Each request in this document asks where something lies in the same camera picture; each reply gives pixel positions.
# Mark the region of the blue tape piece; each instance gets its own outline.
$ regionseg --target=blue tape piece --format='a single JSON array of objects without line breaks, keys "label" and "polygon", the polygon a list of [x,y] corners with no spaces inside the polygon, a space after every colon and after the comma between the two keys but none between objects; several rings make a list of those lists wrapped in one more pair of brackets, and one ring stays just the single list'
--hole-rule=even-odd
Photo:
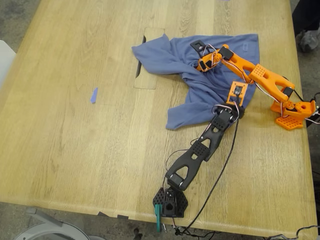
[{"label": "blue tape piece", "polygon": [[90,102],[91,102],[92,104],[94,104],[94,103],[96,102],[97,94],[98,94],[98,88],[96,87],[96,88],[93,90],[93,93],[92,93],[92,96],[91,96],[91,99],[90,99]]}]

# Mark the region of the fabric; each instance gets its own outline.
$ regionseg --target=fabric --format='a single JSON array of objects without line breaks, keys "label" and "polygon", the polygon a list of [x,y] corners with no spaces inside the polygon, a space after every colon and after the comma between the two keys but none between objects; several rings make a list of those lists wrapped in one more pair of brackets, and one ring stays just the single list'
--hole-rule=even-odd
[{"label": "fabric", "polygon": [[[162,37],[147,41],[139,46],[133,46],[135,57],[144,68],[153,74],[180,74],[189,86],[185,103],[168,110],[166,128],[177,129],[182,126],[200,124],[210,121],[214,114],[212,108],[216,104],[227,100],[233,81],[243,80],[230,71],[222,63],[215,68],[200,72],[194,68],[198,64],[199,55],[190,43],[202,40],[204,44],[211,44],[221,48],[228,44],[230,50],[240,57],[257,64],[259,62],[259,45],[257,34],[238,36],[203,36],[195,35],[169,40]],[[255,91],[255,85],[249,85],[243,107],[246,107]]]}]

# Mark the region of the wood grain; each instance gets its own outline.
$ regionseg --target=wood grain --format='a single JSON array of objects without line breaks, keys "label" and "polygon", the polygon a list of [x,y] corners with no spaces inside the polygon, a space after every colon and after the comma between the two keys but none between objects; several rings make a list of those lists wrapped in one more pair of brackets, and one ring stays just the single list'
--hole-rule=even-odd
[{"label": "wood grain", "polygon": [[[42,0],[0,89],[0,201],[156,221],[152,199],[166,158],[188,148],[205,124],[165,129],[168,108],[188,90],[178,75],[158,76],[156,89],[134,88],[131,46],[145,28],[169,38],[258,33],[260,63],[301,93],[288,0]],[[307,131],[276,125],[271,103],[254,94],[194,227],[292,238],[316,224]],[[202,206],[233,134],[231,127],[185,191],[189,206],[178,225]],[[301,235],[314,239],[317,231]]]}]

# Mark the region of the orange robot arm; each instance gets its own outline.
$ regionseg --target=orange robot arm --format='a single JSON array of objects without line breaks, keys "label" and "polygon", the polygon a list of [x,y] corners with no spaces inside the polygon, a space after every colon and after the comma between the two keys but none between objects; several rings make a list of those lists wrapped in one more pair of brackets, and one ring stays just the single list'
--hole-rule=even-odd
[{"label": "orange robot arm", "polygon": [[229,46],[226,44],[222,48],[201,57],[196,69],[206,72],[219,62],[222,62],[247,84],[254,83],[263,86],[275,99],[271,110],[281,113],[281,117],[278,117],[275,122],[285,129],[302,128],[305,118],[310,117],[316,111],[314,100],[311,102],[300,101],[295,104],[289,101],[289,97],[295,89],[295,85],[292,82],[260,64],[254,65],[252,62],[243,59],[229,50]]}]

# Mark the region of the person's foot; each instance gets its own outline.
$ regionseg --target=person's foot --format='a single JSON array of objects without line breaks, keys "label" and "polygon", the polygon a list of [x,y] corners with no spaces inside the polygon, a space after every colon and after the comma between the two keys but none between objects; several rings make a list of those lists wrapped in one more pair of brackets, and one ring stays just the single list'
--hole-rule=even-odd
[{"label": "person's foot", "polygon": [[306,31],[298,45],[305,53],[309,53],[314,50],[319,45],[318,30]]}]

